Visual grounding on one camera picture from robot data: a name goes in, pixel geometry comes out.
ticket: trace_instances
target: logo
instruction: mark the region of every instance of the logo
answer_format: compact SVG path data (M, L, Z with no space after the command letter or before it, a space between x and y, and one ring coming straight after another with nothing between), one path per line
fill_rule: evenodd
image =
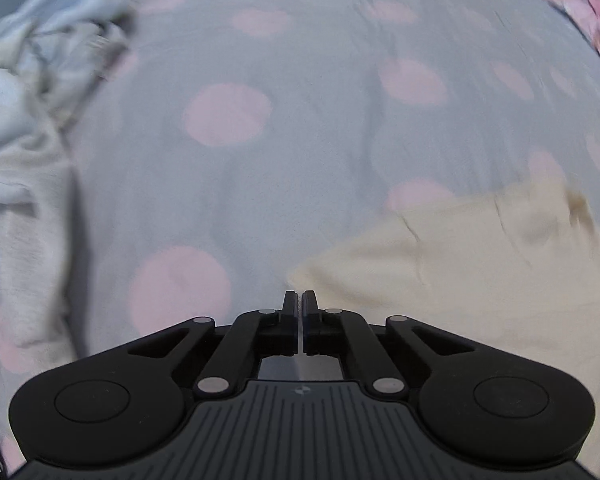
M311 393L311 388L309 388L308 386L304 386L304 384L302 386L300 386L299 388L296 388L294 390L294 392L298 395L302 395L304 396L305 394L310 394Z

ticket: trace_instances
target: beige cloth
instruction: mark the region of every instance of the beige cloth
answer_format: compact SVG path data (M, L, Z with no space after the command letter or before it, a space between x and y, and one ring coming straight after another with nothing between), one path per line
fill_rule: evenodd
M289 276L321 308L404 314L557 367L596 402L578 458L600 478L600 228L558 182L403 211Z

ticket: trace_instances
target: gray bedsheet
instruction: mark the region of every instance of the gray bedsheet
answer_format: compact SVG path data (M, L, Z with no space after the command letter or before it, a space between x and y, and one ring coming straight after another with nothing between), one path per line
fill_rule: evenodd
M137 1L68 136L82 355L279 306L291 268L387 209L549 175L600 223L600 60L542 0ZM11 468L18 352L0 338ZM299 370L320 373L268 373Z

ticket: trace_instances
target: towel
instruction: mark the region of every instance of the towel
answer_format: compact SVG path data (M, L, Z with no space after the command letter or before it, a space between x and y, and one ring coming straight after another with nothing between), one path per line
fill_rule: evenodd
M288 282L321 308L403 314L576 377L596 403L578 460L600 478L600 227L583 195L535 182L401 211Z
M72 165L61 133L125 47L128 0L27 0L0 20L0 332L34 372L75 358L63 298Z

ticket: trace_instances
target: circular pad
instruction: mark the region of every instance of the circular pad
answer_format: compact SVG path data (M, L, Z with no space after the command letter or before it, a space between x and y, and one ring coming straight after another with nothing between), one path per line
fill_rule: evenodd
M492 415L506 418L529 418L549 404L542 386L519 377L492 377L474 390L475 401Z
M129 392L110 381L81 381L56 397L56 410L74 422L103 422L124 412Z

